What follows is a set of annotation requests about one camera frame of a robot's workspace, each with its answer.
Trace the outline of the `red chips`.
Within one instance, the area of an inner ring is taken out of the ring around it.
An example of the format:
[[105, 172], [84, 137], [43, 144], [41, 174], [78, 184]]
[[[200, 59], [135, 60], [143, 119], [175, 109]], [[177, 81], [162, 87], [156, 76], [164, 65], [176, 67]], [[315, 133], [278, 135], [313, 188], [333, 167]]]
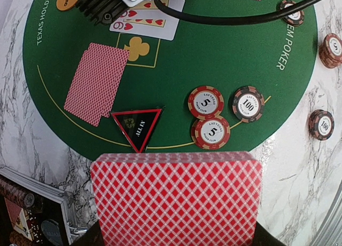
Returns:
[[188, 108], [196, 118], [191, 127], [191, 138], [201, 149], [217, 150], [230, 138], [230, 125], [221, 116], [224, 98], [212, 86], [199, 86], [188, 97]]

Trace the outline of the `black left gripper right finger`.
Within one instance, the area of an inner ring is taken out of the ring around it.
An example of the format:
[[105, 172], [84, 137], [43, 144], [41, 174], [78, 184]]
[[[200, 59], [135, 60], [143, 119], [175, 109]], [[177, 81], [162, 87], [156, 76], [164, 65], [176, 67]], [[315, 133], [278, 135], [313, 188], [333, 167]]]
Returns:
[[256, 223], [253, 246], [283, 246], [283, 243], [273, 237], [259, 223]]

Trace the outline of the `orange big blind button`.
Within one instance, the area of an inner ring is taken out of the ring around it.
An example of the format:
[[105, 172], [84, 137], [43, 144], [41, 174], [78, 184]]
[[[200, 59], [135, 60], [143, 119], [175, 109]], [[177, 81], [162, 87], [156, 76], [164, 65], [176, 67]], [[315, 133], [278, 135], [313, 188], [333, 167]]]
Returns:
[[57, 0], [56, 7], [59, 11], [68, 11], [72, 9], [78, 0]]

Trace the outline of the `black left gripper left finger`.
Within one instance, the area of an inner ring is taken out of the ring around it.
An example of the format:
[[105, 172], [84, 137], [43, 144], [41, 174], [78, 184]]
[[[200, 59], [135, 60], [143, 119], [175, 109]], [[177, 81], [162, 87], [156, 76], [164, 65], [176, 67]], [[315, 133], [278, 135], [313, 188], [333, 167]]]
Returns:
[[99, 223], [94, 223], [72, 246], [103, 246], [103, 236]]

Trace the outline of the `black hundred chip stack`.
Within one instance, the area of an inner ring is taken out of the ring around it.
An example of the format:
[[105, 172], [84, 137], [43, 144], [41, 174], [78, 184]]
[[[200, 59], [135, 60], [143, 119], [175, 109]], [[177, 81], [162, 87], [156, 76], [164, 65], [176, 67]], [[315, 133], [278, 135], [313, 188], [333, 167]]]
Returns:
[[309, 117], [308, 128], [312, 137], [324, 141], [331, 137], [335, 128], [335, 121], [329, 111], [317, 109]]

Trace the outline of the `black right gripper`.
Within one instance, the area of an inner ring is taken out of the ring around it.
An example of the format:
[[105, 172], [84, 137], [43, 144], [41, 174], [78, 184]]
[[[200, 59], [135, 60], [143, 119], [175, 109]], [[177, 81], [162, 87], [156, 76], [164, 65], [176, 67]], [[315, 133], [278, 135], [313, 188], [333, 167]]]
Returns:
[[128, 11], [122, 0], [77, 0], [75, 6], [95, 25], [110, 25]]

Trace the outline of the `triangular all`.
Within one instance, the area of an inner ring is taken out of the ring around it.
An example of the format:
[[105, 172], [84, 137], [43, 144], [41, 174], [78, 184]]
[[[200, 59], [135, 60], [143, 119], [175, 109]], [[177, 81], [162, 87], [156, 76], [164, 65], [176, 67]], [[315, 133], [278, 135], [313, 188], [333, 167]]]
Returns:
[[150, 109], [111, 112], [111, 117], [114, 119], [133, 150], [136, 153], [142, 153], [145, 151], [163, 111], [164, 106]]

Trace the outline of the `red playing card deck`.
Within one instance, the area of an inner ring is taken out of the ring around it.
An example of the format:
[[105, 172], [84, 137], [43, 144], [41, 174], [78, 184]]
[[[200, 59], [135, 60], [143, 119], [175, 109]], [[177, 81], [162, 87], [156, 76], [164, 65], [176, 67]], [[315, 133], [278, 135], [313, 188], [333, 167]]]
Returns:
[[103, 154], [91, 181], [106, 245], [251, 245], [262, 165], [248, 152]]

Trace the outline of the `red five chip stack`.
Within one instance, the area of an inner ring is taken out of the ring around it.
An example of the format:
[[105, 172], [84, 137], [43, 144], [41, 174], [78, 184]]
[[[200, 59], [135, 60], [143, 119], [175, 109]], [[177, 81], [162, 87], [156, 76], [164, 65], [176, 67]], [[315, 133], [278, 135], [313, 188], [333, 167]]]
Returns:
[[326, 35], [319, 48], [319, 57], [326, 68], [334, 69], [341, 65], [341, 39], [338, 35]]

